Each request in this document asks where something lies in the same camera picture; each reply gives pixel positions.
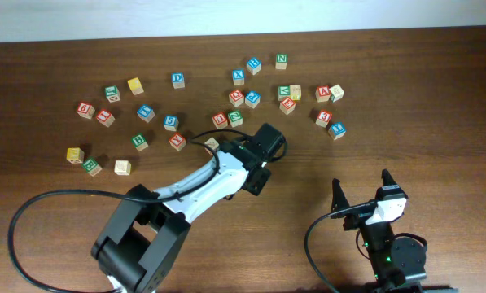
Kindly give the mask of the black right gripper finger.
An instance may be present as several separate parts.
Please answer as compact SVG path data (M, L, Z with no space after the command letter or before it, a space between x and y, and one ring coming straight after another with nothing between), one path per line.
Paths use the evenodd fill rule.
M383 169L381 173L381 178L383 181L383 186L394 186L396 185L395 180L387 169Z
M337 178L332 180L332 195L331 218L343 217L342 213L349 208L349 203Z

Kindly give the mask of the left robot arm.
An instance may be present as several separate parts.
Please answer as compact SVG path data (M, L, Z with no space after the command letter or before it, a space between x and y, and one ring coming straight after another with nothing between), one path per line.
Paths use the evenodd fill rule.
M240 133L211 148L212 158L172 185L129 190L91 248L115 292L154 292L168 275L192 222L240 190L258 195L268 163L286 153L287 140L272 125Z

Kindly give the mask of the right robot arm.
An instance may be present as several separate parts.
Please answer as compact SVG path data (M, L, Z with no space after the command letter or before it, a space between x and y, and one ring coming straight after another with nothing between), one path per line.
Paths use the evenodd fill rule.
M408 195L384 169L383 184L375 197L350 205L338 179L332 180L331 218L342 218L344 230L356 230L362 237L375 281L366 284L368 292L457 292L450 286L424 287L427 278L427 240L410 233L395 234L392 223L405 210Z

